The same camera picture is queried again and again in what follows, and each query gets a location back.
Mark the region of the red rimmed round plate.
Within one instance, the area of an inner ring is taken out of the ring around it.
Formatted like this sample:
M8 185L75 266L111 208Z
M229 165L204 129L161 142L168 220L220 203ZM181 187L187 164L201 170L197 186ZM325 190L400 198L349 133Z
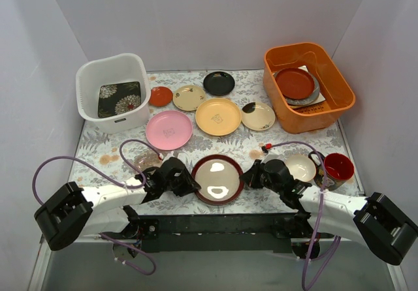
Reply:
M195 192L198 199L210 205L221 206L233 202L244 189L240 180L240 165L226 155L209 155L197 162L192 178L200 185Z

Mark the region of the large yellow round plate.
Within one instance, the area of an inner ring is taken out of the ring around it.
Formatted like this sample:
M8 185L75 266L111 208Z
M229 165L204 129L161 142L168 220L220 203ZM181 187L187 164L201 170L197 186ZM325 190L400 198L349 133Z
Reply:
M195 112L195 120L206 134L225 136L234 132L241 124L239 107L228 99L209 99Z

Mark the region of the black square floral plate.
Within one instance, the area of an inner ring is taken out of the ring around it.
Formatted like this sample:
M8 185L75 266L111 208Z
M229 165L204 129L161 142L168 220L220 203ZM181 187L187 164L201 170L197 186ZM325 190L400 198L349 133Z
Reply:
M99 118L124 114L138 108L141 102L140 82L102 85L97 114Z

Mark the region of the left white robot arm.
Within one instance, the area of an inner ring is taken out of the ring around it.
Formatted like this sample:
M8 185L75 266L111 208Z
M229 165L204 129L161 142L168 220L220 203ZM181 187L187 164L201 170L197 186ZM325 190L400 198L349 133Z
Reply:
M124 182L111 179L101 187L68 182L41 204L34 218L53 251L64 249L80 236L144 237L150 224L140 220L136 205L157 200L165 192L183 197L200 189L185 164L171 157Z

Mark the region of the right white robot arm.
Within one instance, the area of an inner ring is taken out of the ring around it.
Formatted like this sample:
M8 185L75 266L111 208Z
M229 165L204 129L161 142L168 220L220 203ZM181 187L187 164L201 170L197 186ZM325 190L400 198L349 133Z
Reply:
M295 179L279 159L256 160L240 176L252 189L269 189L280 196L292 217L282 217L276 226L287 237L331 234L366 245L382 261L398 266L417 240L417 225L387 196L350 197L322 191Z

